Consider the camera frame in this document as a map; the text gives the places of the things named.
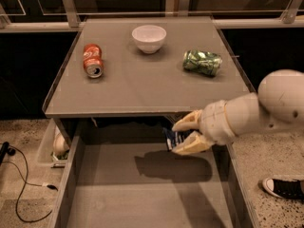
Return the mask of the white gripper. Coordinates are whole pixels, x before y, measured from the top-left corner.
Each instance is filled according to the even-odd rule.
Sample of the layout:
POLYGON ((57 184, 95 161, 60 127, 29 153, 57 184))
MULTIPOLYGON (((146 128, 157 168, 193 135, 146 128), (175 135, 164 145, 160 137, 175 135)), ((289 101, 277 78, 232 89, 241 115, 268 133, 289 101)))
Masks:
POLYGON ((185 140, 178 143, 172 151, 178 155, 191 155, 208 150, 213 144, 232 143, 236 134, 229 125, 226 114, 226 101, 211 103, 203 110, 195 110, 174 123, 176 132, 193 131, 185 140))

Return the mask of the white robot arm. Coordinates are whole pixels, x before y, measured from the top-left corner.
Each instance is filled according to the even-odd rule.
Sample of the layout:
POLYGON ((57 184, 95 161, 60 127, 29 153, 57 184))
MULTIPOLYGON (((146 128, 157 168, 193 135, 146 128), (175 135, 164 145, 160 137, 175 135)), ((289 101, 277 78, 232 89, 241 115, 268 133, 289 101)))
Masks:
POLYGON ((274 133, 304 125, 304 73, 281 69, 267 75, 256 93, 220 100, 195 110, 173 125, 191 134, 173 148, 190 155, 227 145, 249 133, 274 133))

